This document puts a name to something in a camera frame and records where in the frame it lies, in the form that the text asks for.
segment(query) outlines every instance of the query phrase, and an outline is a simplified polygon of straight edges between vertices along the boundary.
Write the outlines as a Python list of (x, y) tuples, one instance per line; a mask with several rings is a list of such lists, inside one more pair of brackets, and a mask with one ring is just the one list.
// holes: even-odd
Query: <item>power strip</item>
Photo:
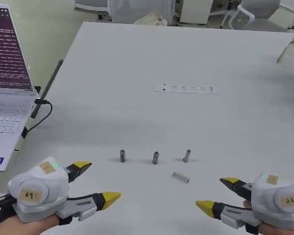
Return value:
[(155, 85), (153, 91), (163, 93), (220, 94), (211, 86), (178, 86), (166, 83)]

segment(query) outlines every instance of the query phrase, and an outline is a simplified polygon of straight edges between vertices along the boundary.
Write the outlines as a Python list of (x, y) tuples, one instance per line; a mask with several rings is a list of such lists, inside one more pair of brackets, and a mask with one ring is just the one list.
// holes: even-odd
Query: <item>spring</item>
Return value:
[(184, 175), (182, 175), (180, 173), (177, 173), (177, 172), (173, 172), (172, 177), (174, 177), (176, 179), (179, 179), (179, 180), (181, 180), (181, 181), (183, 181), (183, 182), (185, 182), (187, 184), (190, 182), (190, 178), (189, 177), (186, 177), (186, 176), (184, 176)]
[(157, 164), (157, 163), (158, 163), (158, 158), (159, 158), (159, 153), (158, 153), (158, 152), (155, 152), (155, 153), (153, 154), (152, 163), (153, 163), (153, 164)]
[(188, 162), (188, 158), (190, 157), (191, 151), (188, 149), (186, 151), (185, 157), (183, 158), (183, 162)]
[(123, 149), (120, 151), (120, 161), (121, 161), (121, 163), (124, 163), (126, 161), (125, 151)]

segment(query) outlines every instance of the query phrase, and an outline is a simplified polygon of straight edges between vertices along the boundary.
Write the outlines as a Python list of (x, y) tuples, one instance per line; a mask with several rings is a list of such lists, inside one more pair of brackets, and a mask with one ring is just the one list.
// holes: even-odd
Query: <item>screw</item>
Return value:
[(152, 163), (153, 163), (153, 164), (157, 164), (157, 163), (158, 163), (158, 158), (159, 158), (159, 153), (156, 151), (156, 152), (153, 154)]
[(120, 160), (121, 160), (121, 163), (124, 163), (126, 161), (125, 151), (123, 149), (120, 151)]
[(191, 151), (188, 149), (186, 151), (185, 157), (183, 158), (183, 162), (188, 162), (188, 158), (190, 157)]

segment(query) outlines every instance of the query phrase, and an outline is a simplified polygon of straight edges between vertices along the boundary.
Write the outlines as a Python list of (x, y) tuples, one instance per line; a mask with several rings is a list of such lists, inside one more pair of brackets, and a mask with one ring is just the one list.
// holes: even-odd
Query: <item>laptop screen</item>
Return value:
[(0, 88), (32, 90), (10, 12), (0, 8)]

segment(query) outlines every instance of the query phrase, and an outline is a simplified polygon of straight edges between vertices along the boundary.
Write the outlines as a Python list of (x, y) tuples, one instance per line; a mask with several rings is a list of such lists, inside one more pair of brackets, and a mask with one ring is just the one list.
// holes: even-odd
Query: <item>handwritten number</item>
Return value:
[(294, 203), (294, 199), (291, 197), (291, 199), (286, 199), (286, 203)]
[(33, 199), (34, 194), (32, 192), (25, 193), (25, 197), (30, 197), (30, 199)]

